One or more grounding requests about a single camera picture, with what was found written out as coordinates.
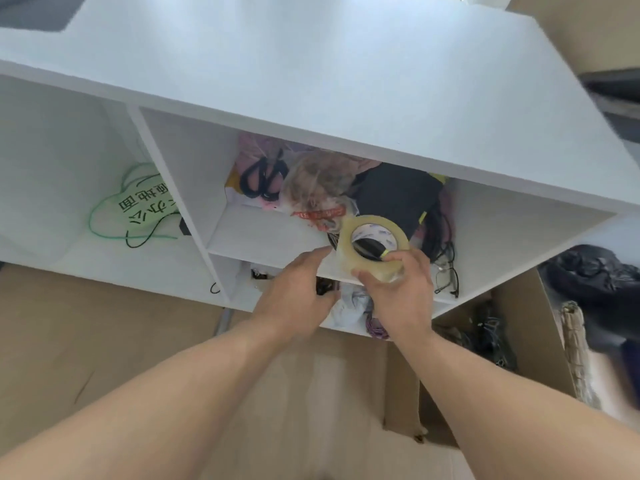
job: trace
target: wall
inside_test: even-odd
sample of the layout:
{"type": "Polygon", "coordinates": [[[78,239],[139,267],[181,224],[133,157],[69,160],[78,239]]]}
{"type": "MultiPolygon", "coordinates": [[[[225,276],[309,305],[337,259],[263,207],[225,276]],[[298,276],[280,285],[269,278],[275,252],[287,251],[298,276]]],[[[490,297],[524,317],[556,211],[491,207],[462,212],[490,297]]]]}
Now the wall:
{"type": "MultiPolygon", "coordinates": [[[[640,144],[626,141],[625,145],[640,165],[640,144]]],[[[610,249],[620,261],[640,267],[640,214],[616,217],[588,233],[581,243],[610,249]]]]}

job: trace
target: hand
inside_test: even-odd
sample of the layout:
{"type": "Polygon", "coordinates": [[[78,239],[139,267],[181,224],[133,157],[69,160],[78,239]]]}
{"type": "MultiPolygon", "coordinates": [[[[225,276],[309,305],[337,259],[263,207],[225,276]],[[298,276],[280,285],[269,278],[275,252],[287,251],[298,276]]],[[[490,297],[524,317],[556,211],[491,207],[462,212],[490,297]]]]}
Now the hand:
{"type": "Polygon", "coordinates": [[[320,326],[340,293],[316,295],[316,274],[331,247],[318,248],[295,258],[262,293],[253,311],[270,321],[286,339],[307,338],[320,326]]]}
{"type": "Polygon", "coordinates": [[[404,274],[390,283],[375,279],[366,271],[354,271],[373,298],[374,309],[380,323],[396,342],[416,334],[431,335],[433,310],[433,283],[429,258],[412,248],[393,251],[385,261],[402,261],[404,274]]]}

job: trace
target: person's right hand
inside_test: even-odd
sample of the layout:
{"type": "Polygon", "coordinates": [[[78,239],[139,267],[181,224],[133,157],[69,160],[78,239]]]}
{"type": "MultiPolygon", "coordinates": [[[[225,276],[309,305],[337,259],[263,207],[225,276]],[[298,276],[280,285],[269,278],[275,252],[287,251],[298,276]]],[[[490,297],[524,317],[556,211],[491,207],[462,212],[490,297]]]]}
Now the person's right hand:
{"type": "Polygon", "coordinates": [[[391,283],[383,283],[366,271],[354,271],[373,298],[376,316],[396,342],[405,336],[431,334],[433,283],[429,258],[412,248],[393,251],[385,261],[402,261],[404,274],[391,283]]]}

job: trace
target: roll of tape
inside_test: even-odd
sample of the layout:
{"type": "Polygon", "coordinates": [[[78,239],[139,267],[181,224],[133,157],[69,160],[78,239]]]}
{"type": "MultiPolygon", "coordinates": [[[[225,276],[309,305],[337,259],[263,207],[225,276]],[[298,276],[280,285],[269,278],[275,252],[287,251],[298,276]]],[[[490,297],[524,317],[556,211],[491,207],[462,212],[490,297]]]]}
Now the roll of tape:
{"type": "Polygon", "coordinates": [[[382,282],[392,281],[402,271],[402,263],[372,261],[360,256],[353,248],[353,243],[367,238],[382,243],[386,249],[385,253],[409,249],[409,240],[406,235],[390,220],[378,216],[345,217],[342,220],[337,247],[340,265],[347,273],[359,269],[370,272],[382,282]]]}

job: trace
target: green string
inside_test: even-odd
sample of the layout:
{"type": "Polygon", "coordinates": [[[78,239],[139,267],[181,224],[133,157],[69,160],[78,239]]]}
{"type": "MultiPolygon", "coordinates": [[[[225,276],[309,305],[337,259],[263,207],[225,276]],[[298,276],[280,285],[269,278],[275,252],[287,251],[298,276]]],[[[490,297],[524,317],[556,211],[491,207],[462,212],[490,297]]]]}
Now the green string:
{"type": "MultiPolygon", "coordinates": [[[[133,173],[134,170],[140,168],[143,165],[153,165],[153,163],[137,163],[135,165],[133,165],[131,168],[129,168],[125,174],[122,176],[122,181],[120,183],[120,192],[118,192],[117,194],[113,194],[113,195],[109,195],[108,197],[103,198],[100,202],[98,202],[98,204],[96,206],[94,206],[94,208],[91,209],[91,212],[89,213],[89,222],[88,222],[88,227],[89,227],[89,231],[91,231],[91,233],[93,235],[96,235],[98,237],[101,237],[103,239],[120,239],[120,240],[127,240],[127,239],[147,239],[147,238],[151,238],[151,237],[158,237],[160,239],[178,239],[175,236],[172,235],[165,235],[165,234],[155,234],[153,235],[153,231],[152,234],[147,234],[147,235],[130,235],[130,236],[114,236],[114,235],[104,235],[104,234],[100,234],[99,232],[95,231],[93,229],[93,227],[91,226],[91,221],[93,218],[93,214],[95,213],[96,210],[98,210],[100,208],[100,206],[105,203],[106,201],[108,201],[108,199],[110,199],[111,197],[115,197],[116,195],[120,195],[121,193],[123,193],[131,184],[135,184],[136,182],[139,182],[140,180],[144,180],[145,178],[148,177],[153,177],[156,174],[152,174],[152,175],[144,175],[142,177],[136,177],[134,178],[132,181],[130,181],[129,183],[127,182],[127,178],[133,173]]],[[[180,213],[179,212],[174,212],[174,215],[179,216],[180,213]]]]}

